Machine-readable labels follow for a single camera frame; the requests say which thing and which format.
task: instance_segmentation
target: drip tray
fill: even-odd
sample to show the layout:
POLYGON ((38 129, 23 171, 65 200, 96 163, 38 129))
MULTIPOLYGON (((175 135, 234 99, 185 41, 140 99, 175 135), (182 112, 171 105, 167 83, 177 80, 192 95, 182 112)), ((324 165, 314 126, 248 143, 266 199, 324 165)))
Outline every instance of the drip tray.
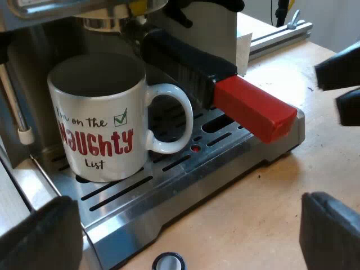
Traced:
MULTIPOLYGON (((301 111, 290 134, 269 145, 214 107, 194 109, 193 115, 192 137, 182 151, 150 152, 144 167, 121 181, 93 183, 76 176, 62 146, 34 158, 60 194, 78 201, 83 227, 103 269, 141 250, 164 224, 229 181, 304 140, 301 111)), ((175 141, 185 129, 183 109, 174 100, 155 100, 149 116, 149 127, 159 140, 175 141)))

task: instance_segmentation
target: black cable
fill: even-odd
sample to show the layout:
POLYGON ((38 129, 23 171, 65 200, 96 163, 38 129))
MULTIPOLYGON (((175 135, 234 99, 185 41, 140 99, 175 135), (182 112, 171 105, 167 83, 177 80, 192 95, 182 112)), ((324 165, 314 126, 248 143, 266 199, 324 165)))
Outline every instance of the black cable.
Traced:
POLYGON ((271 18, 271 25, 274 26, 274 24, 272 23, 272 0, 270 5, 270 18, 271 18))

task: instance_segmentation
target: portafilter handle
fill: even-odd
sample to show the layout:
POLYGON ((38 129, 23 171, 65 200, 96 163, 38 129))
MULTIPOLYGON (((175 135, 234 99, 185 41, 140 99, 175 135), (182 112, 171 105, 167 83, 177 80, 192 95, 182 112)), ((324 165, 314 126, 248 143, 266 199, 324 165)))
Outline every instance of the portafilter handle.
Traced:
POLYGON ((233 63, 137 20, 121 33, 147 64, 172 77, 198 106, 215 105, 265 143, 289 133, 296 108, 238 76, 233 63))

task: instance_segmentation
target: mug handle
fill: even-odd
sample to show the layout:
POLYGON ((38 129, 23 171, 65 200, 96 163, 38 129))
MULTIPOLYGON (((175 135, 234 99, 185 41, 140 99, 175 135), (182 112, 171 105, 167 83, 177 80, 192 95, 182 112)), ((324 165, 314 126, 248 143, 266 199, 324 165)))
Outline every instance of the mug handle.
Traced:
POLYGON ((194 117, 192 116, 192 107, 189 99, 184 91, 173 84, 161 83, 152 86, 148 86, 145 96, 145 105, 149 106, 156 96, 166 95, 174 97, 180 102, 185 111, 186 127, 183 136, 175 142, 162 142, 154 137, 154 133, 151 130, 147 130, 146 134, 146 149, 162 154, 172 154, 180 151, 187 145, 194 124, 194 117))

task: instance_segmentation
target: red block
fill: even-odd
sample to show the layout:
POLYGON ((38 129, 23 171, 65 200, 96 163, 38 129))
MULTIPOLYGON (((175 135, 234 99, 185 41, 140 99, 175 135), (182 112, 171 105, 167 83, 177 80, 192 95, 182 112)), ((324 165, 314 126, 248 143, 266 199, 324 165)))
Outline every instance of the red block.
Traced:
POLYGON ((298 113, 237 75, 216 84, 213 104, 265 143, 287 135, 298 113))

